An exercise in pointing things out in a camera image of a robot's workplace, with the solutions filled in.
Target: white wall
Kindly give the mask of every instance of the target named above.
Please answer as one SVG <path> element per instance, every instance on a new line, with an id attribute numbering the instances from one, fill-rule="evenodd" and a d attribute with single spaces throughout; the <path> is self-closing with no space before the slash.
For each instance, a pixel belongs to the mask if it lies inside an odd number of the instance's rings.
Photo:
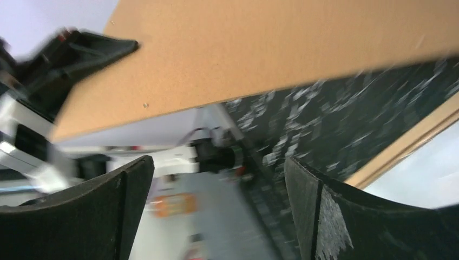
<path id="1" fill-rule="evenodd" d="M 459 203 L 459 122 L 382 175 L 364 191 L 403 204 Z"/>
<path id="2" fill-rule="evenodd" d="M 63 27 L 101 33 L 117 0 L 0 0 L 0 36 L 16 59 L 33 53 L 49 35 Z M 191 109 L 115 127 L 62 142 L 64 146 L 176 144 L 198 127 L 198 111 Z"/>

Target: wooden edge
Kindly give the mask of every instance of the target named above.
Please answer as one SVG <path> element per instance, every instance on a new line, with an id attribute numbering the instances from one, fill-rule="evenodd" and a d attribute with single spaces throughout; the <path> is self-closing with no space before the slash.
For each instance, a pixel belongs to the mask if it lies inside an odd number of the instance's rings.
<path id="1" fill-rule="evenodd" d="M 459 93 L 453 95 L 389 147 L 349 177 L 345 183 L 364 189 L 430 139 L 459 120 Z"/>

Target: wooden board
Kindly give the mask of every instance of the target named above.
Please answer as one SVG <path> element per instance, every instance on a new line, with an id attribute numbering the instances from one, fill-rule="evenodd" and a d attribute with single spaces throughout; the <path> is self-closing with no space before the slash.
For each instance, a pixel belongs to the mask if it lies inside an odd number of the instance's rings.
<path id="1" fill-rule="evenodd" d="M 142 47 L 74 88 L 52 139 L 448 55 L 458 10 L 455 0 L 120 0 L 105 33 Z"/>
<path id="2" fill-rule="evenodd" d="M 366 188 L 457 120 L 459 120 L 459 93 L 417 123 L 345 182 L 359 189 Z"/>

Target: orange object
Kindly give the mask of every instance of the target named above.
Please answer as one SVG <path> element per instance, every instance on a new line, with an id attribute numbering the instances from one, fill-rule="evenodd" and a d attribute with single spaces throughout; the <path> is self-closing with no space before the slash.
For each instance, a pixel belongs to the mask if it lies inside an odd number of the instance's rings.
<path id="1" fill-rule="evenodd" d="M 197 210 L 196 196 L 192 193 L 158 196 L 153 198 L 150 204 L 153 206 L 154 214 L 158 217 L 189 214 Z"/>

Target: black and white patterned surface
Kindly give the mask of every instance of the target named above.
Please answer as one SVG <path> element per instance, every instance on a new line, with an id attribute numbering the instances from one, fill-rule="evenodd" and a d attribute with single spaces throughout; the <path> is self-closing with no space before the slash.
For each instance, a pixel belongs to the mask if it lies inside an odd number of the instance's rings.
<path id="1" fill-rule="evenodd" d="M 282 182 L 286 157 L 344 181 L 459 90 L 459 58 L 367 71 L 225 103 Z"/>

